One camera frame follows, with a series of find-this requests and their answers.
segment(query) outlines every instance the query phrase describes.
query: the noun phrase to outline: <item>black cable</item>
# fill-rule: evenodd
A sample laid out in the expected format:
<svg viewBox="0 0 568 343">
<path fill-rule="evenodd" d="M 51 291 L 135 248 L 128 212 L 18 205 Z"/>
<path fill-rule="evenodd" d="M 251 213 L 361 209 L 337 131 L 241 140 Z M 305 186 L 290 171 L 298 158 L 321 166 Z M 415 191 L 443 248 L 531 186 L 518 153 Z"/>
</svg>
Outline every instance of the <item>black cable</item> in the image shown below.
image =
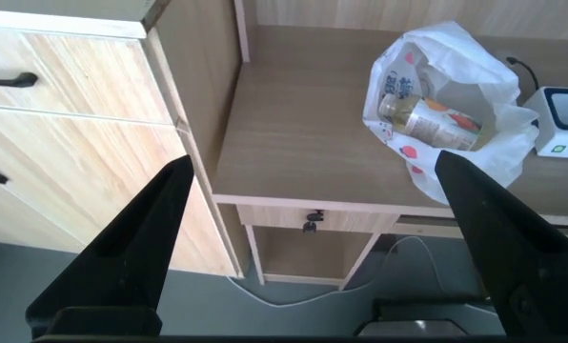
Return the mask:
<svg viewBox="0 0 568 343">
<path fill-rule="evenodd" d="M 532 76 L 532 80 L 534 80 L 534 86 L 536 87 L 536 90 L 538 91 L 538 89 L 540 88 L 540 85 L 538 83 L 538 78 L 536 77 L 536 75 L 534 74 L 534 71 L 532 71 L 532 68 L 530 68 L 530 66 L 523 63 L 523 61 L 519 61 L 515 57 L 511 57 L 511 56 L 506 57 L 506 62 L 510 63 L 511 66 L 514 66 L 515 64 L 520 64 L 523 68 L 525 68 L 527 71 L 529 71 L 530 75 Z"/>
</svg>

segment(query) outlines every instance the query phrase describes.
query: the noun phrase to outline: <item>bottle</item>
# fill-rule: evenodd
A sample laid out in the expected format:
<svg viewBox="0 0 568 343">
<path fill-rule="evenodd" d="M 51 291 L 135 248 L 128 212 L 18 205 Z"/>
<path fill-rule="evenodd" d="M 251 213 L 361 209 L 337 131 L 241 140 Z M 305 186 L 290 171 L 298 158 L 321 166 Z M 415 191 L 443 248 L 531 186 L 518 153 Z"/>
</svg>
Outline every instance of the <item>bottle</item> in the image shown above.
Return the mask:
<svg viewBox="0 0 568 343">
<path fill-rule="evenodd" d="M 477 143 L 481 124 L 476 119 L 422 96 L 399 99 L 394 94 L 386 94 L 378 112 L 392 124 L 394 131 L 434 148 L 470 151 L 485 144 L 483 140 L 480 146 Z"/>
</svg>

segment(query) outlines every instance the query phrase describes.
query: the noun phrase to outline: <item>white device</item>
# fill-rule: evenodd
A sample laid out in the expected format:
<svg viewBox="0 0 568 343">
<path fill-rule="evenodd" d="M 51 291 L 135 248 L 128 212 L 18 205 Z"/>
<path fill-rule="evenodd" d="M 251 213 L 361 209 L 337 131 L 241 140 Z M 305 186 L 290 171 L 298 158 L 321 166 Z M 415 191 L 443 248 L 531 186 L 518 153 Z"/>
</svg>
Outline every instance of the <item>white device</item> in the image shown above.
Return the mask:
<svg viewBox="0 0 568 343">
<path fill-rule="evenodd" d="M 539 114 L 538 155 L 568 158 L 568 88 L 542 87 L 523 107 Z"/>
</svg>

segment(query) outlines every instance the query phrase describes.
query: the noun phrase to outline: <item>bottle label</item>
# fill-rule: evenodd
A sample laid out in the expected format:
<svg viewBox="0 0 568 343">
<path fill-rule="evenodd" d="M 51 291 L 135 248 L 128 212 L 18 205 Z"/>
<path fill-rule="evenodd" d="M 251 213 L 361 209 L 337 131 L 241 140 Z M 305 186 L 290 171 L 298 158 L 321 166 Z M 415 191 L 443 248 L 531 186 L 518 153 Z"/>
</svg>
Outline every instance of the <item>bottle label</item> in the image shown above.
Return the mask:
<svg viewBox="0 0 568 343">
<path fill-rule="evenodd" d="M 470 116 L 422 97 L 417 101 L 403 134 L 434 148 L 470 150 L 481 125 Z"/>
</svg>

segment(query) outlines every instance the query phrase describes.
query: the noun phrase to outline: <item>wooden surface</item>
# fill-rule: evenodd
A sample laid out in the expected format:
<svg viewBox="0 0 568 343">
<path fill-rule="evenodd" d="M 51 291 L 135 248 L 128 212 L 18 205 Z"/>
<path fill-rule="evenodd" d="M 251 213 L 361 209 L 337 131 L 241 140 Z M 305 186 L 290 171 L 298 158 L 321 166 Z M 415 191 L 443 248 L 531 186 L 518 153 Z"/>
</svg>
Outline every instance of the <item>wooden surface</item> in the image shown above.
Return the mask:
<svg viewBox="0 0 568 343">
<path fill-rule="evenodd" d="M 136 39 L 0 30 L 0 79 L 24 71 L 38 81 L 0 87 L 0 107 L 172 123 Z"/>
<path fill-rule="evenodd" d="M 357 232 L 302 232 L 284 228 L 253 227 L 262 234 L 258 246 L 265 281 L 341 285 L 371 234 Z"/>
<path fill-rule="evenodd" d="M 173 126 L 0 111 L 7 190 L 83 244 L 184 154 Z M 196 179 L 171 266 L 237 276 Z"/>
<path fill-rule="evenodd" d="M 351 237 L 343 247 L 343 271 L 346 273 L 345 278 L 339 285 L 339 290 L 345 289 L 354 274 L 362 265 L 367 254 L 371 252 L 373 245 L 381 233 L 373 233 L 370 236 L 358 235 Z"/>
<path fill-rule="evenodd" d="M 216 201 L 453 217 L 413 185 L 399 156 L 362 123 L 370 67 L 396 37 L 262 27 L 257 59 L 239 76 Z M 527 52 L 545 84 L 568 86 L 568 42 L 481 42 L 490 50 Z M 541 72 L 548 68 L 557 72 Z M 568 225 L 568 160 L 531 151 L 510 190 L 552 223 Z"/>
<path fill-rule="evenodd" d="M 145 38 L 169 0 L 0 0 L 0 28 Z"/>
<path fill-rule="evenodd" d="M 568 39 L 568 0 L 261 0 L 260 25 L 406 31 L 456 20 L 472 34 Z"/>
<path fill-rule="evenodd" d="M 568 236 L 568 227 L 559 227 L 558 229 Z M 464 238 L 456 221 L 444 218 L 401 217 L 398 222 L 394 224 L 389 233 Z"/>
<path fill-rule="evenodd" d="M 267 247 L 265 231 L 257 230 L 255 232 L 252 225 L 245 225 L 244 227 L 246 228 L 246 234 L 248 235 L 258 283 L 265 285 L 265 277 L 263 276 L 263 267 L 261 265 L 261 258 L 265 258 L 265 248 Z"/>
<path fill-rule="evenodd" d="M 81 252 L 85 247 L 1 185 L 0 243 L 64 252 Z"/>
<path fill-rule="evenodd" d="M 155 29 L 212 181 L 241 63 L 233 2 L 173 1 Z"/>
<path fill-rule="evenodd" d="M 173 1 L 143 42 L 166 107 L 193 158 L 195 174 L 237 276 L 250 261 L 234 208 L 217 207 L 212 178 L 241 61 L 233 2 Z"/>
<path fill-rule="evenodd" d="M 237 205 L 242 224 L 302 229 L 307 215 L 315 210 L 270 206 Z M 398 219 L 396 214 L 325 211 L 318 230 L 342 232 L 387 232 Z"/>
<path fill-rule="evenodd" d="M 256 0 L 235 0 L 235 18 L 242 60 L 250 62 L 256 48 Z"/>
</svg>

